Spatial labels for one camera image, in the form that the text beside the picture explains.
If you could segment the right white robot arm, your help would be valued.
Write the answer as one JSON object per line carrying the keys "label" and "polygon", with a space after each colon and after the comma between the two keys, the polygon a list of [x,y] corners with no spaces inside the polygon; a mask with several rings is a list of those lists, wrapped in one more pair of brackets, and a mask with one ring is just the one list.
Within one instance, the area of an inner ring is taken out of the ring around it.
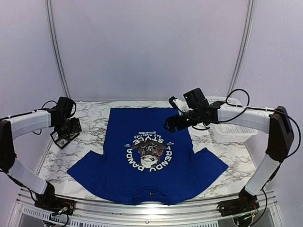
{"label": "right white robot arm", "polygon": [[257,194],[276,176],[282,163],[293,155],[290,152],[294,141],[292,125],[297,124],[296,121],[283,106],[252,107],[233,103],[228,96],[210,101],[200,88],[185,93],[183,97],[184,101],[174,96],[169,99],[172,108],[178,111],[178,114],[168,117],[163,125],[171,133],[198,124],[227,124],[268,135],[265,156],[239,192],[238,198],[218,204],[222,215],[258,208]]}

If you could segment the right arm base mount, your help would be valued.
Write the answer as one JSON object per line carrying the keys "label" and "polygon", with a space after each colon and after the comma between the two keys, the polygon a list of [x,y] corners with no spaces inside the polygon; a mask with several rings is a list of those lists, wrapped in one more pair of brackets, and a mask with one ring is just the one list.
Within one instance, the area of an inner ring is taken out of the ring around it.
{"label": "right arm base mount", "polygon": [[230,215],[238,215],[241,213],[254,211],[258,209],[259,209],[258,199],[257,198],[248,199],[247,197],[221,201],[217,205],[217,211],[220,212],[222,217],[226,217]]}

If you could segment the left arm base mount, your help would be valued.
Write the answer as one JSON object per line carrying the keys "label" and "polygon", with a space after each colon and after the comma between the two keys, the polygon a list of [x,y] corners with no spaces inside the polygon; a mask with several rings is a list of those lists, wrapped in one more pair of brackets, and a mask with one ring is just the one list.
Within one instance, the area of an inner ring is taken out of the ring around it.
{"label": "left arm base mount", "polygon": [[75,201],[54,196],[47,198],[44,195],[35,194],[35,206],[44,210],[51,211],[53,215],[72,215],[74,212]]}

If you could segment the blue printed t-shirt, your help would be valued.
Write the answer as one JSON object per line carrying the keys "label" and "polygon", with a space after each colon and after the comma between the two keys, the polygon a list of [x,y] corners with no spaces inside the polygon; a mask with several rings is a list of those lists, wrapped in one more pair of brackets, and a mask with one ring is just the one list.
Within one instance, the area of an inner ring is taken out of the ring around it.
{"label": "blue printed t-shirt", "polygon": [[113,108],[103,154],[88,152],[68,174],[86,190],[122,204],[165,205],[205,191],[228,166],[207,148],[198,152],[188,130],[170,133],[163,125],[172,108]]}

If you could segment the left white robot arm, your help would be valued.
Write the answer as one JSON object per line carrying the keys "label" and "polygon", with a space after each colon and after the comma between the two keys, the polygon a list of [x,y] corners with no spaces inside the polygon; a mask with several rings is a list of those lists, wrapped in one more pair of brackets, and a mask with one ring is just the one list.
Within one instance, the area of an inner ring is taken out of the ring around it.
{"label": "left white robot arm", "polygon": [[39,177],[21,160],[29,155],[37,160],[38,142],[33,135],[44,129],[52,129],[51,140],[64,149],[81,132],[81,125],[75,117],[77,104],[68,97],[59,97],[53,107],[35,109],[30,112],[4,117],[0,120],[0,169],[9,179],[36,195],[36,201],[49,210],[56,210],[60,200],[55,196],[54,186]]}

